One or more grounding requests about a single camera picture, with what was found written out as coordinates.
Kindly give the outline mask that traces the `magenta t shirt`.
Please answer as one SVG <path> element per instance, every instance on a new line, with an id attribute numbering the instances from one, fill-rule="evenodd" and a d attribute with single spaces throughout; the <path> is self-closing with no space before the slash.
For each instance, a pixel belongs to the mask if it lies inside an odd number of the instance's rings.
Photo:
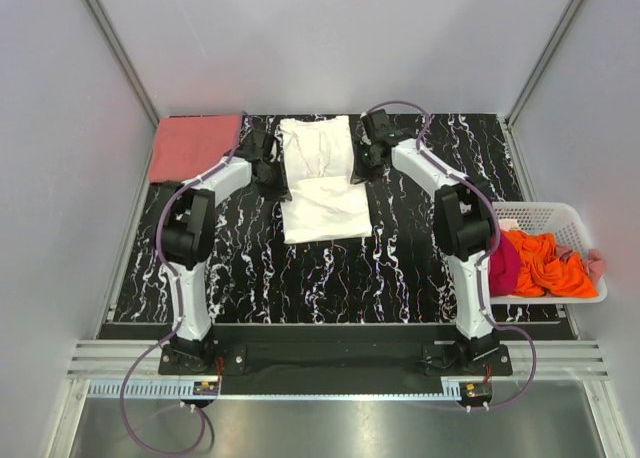
<path id="1" fill-rule="evenodd" d="M 511 295 L 517 288 L 521 268 L 519 252 L 505 233 L 489 262 L 489 291 L 492 297 Z"/>

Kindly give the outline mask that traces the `white t shirt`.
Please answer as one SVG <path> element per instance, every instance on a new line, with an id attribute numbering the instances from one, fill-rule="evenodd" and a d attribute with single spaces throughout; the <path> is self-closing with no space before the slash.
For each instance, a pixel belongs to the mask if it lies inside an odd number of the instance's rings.
<path id="1" fill-rule="evenodd" d="M 291 199 L 281 205 L 284 242 L 304 244 L 372 234 L 366 187 L 353 184 L 349 117 L 279 123 Z"/>

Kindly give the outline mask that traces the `folded pink t shirt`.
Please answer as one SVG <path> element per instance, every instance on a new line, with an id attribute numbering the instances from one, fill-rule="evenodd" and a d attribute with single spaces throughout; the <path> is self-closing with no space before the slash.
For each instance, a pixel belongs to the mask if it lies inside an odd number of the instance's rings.
<path id="1" fill-rule="evenodd" d="M 240 114 L 161 119 L 153 143 L 149 182 L 184 182 L 213 168 L 232 149 L 241 123 Z"/>

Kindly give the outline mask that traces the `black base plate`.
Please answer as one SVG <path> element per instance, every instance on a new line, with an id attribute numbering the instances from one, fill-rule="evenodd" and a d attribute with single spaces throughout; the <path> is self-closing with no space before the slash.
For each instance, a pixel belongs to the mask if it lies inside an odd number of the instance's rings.
<path id="1" fill-rule="evenodd" d="M 216 325 L 203 358 L 162 352 L 162 375 L 222 374 L 222 395 L 293 399 L 440 393 L 444 378 L 510 377 L 506 346 L 472 360 L 452 325 Z"/>

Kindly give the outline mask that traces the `orange t shirt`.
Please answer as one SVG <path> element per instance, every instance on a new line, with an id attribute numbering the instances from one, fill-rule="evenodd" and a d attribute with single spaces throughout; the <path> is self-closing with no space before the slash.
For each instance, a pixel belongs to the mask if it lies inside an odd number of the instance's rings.
<path id="1" fill-rule="evenodd" d="M 494 296 L 592 299 L 599 296 L 597 284 L 604 271 L 596 249 L 583 256 L 559 244 L 551 233 L 503 231 L 490 262 L 490 288 Z"/>

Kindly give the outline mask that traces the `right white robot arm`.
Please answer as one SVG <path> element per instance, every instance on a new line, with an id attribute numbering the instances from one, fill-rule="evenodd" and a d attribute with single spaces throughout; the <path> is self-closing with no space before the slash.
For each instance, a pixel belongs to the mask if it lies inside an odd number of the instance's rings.
<path id="1" fill-rule="evenodd" d="M 488 305 L 489 262 L 500 243 L 500 230 L 486 182 L 472 180 L 428 150 L 423 141 L 427 124 L 413 134 L 393 124 L 382 106 L 363 113 L 360 123 L 364 137 L 353 143 L 351 181 L 371 182 L 393 168 L 427 192 L 434 206 L 431 228 L 453 279 L 458 338 L 440 356 L 426 358 L 424 366 L 476 374 L 500 346 Z"/>

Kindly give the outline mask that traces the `white plastic laundry basket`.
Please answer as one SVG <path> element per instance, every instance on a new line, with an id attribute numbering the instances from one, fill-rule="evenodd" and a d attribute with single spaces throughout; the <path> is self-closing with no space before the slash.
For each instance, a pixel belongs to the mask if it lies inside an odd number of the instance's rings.
<path id="1" fill-rule="evenodd" d="M 563 203 L 496 202 L 494 210 L 506 243 L 490 260 L 492 302 L 604 301 L 604 258 L 575 209 Z"/>

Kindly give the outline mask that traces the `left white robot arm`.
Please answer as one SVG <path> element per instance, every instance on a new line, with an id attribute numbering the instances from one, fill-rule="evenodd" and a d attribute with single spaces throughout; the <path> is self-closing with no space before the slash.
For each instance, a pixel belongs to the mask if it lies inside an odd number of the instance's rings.
<path id="1" fill-rule="evenodd" d="M 173 305 L 171 331 L 161 340 L 164 363 L 203 374 L 222 362 L 208 312 L 205 265 L 214 250 L 217 205 L 250 185 L 266 201 L 292 199 L 282 145 L 268 131 L 238 137 L 218 163 L 185 183 L 160 185 L 154 247 Z"/>

